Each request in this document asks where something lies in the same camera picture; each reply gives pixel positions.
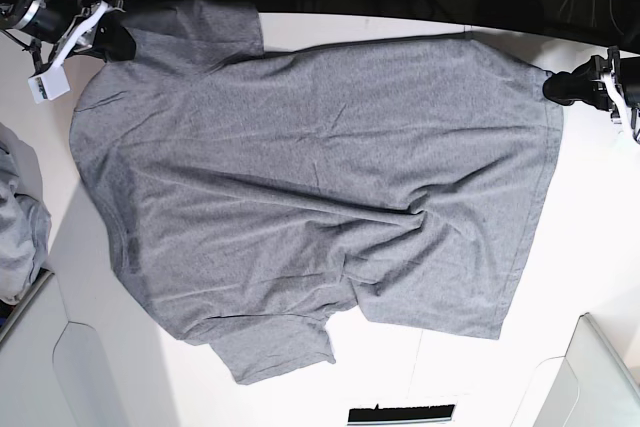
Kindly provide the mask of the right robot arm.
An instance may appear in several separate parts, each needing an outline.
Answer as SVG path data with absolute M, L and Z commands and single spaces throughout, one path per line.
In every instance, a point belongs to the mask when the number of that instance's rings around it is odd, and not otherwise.
M 136 43 L 123 12 L 122 0 L 1 0 L 1 33 L 31 56 L 36 74 L 74 56 L 128 61 Z

